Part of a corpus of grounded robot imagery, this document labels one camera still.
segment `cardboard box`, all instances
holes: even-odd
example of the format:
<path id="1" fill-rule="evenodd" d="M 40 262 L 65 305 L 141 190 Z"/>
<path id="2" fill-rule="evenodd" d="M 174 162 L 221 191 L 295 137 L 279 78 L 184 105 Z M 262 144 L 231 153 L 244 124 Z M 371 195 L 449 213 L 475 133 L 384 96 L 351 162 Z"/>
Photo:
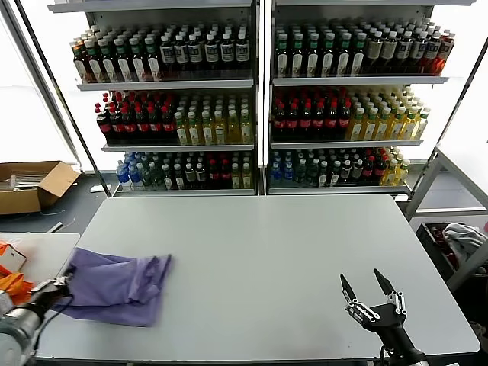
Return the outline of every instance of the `cardboard box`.
<path id="1" fill-rule="evenodd" d="M 0 164 L 0 180 L 10 178 L 12 172 L 46 172 L 37 188 L 22 191 L 0 191 L 0 215 L 39 212 L 52 206 L 79 177 L 64 162 L 6 162 Z"/>

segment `shelf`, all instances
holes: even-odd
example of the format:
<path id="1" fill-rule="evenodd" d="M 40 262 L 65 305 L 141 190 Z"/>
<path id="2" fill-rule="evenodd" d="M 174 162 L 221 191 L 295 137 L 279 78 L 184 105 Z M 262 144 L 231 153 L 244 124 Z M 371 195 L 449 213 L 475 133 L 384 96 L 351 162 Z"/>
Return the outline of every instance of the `shelf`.
<path id="1" fill-rule="evenodd" d="M 354 78 L 275 78 L 274 86 L 444 84 L 441 76 L 359 76 Z"/>
<path id="2" fill-rule="evenodd" d="M 393 187 L 357 186 L 357 187 L 324 187 L 324 188 L 269 188 L 269 194 L 408 194 L 412 191 L 408 185 Z"/>
<path id="3" fill-rule="evenodd" d="M 254 196 L 254 189 L 194 189 L 187 191 L 116 191 L 114 197 L 207 197 L 207 196 Z"/>
<path id="4" fill-rule="evenodd" d="M 243 8 L 251 0 L 91 0 L 48 5 L 53 13 L 93 13 L 98 11 L 135 11 L 185 8 Z"/>
<path id="5" fill-rule="evenodd" d="M 212 146 L 108 146 L 105 145 L 101 148 L 101 151 L 106 153 L 125 153 L 130 151 L 132 153 L 145 153 L 145 152 L 200 152 L 200 151 L 253 151 L 254 145 L 212 145 Z"/>
<path id="6" fill-rule="evenodd" d="M 382 147 L 382 146 L 418 146 L 423 141 L 330 141 L 326 143 L 271 143 L 273 150 L 287 150 L 287 149 L 336 149 L 336 148 L 352 148 L 352 147 Z"/>
<path id="7" fill-rule="evenodd" d="M 78 84 L 82 92 L 105 90 L 171 90 L 171 89 L 216 89 L 216 88 L 251 88 L 252 79 L 243 80 L 181 80 L 177 82 L 104 82 Z"/>
<path id="8" fill-rule="evenodd" d="M 276 0 L 277 6 L 296 5 L 464 5 L 476 0 Z"/>

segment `purple cloth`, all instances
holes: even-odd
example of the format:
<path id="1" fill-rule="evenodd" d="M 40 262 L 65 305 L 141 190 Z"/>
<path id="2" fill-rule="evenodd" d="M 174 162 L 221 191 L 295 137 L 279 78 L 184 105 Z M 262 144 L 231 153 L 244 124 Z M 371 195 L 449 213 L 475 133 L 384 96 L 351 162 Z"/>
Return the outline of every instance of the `purple cloth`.
<path id="1" fill-rule="evenodd" d="M 170 261 L 170 255 L 126 258 L 77 248 L 69 264 L 75 267 L 69 282 L 75 299 L 63 313 L 75 319 L 152 326 Z"/>

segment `white table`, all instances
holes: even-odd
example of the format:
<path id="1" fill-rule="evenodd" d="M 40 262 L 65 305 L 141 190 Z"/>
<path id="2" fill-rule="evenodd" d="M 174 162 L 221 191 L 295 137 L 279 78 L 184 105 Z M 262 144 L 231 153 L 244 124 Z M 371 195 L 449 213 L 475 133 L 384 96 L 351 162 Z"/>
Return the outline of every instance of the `white table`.
<path id="1" fill-rule="evenodd" d="M 43 334 L 41 358 L 377 358 L 379 338 L 344 311 L 339 280 L 344 273 L 366 304 L 383 303 L 375 267 L 404 292 L 406 331 L 427 355 L 480 347 L 387 195 L 113 198 L 78 246 L 127 256 L 172 253 L 160 320 L 133 328 L 61 315 Z"/>
<path id="2" fill-rule="evenodd" d="M 0 233 L 0 239 L 10 242 L 27 257 L 21 272 L 27 281 L 37 284 L 59 273 L 75 248 L 79 234 Z"/>

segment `table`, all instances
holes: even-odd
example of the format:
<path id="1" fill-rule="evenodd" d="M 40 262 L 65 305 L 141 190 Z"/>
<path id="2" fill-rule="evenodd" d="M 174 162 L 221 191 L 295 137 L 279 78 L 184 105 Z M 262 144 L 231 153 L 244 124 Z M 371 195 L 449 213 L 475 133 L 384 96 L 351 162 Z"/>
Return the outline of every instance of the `table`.
<path id="1" fill-rule="evenodd" d="M 37 284 L 59 273 L 75 248 L 79 234 L 0 233 L 0 239 L 12 243 L 27 257 L 21 272 L 26 280 Z"/>
<path id="2" fill-rule="evenodd" d="M 344 311 L 339 280 L 344 273 L 366 304 L 383 303 L 374 268 L 405 294 L 406 331 L 427 355 L 480 347 L 388 195 L 111 198 L 78 246 L 172 253 L 160 320 L 133 328 L 61 315 L 43 334 L 41 358 L 377 358 L 379 338 Z"/>

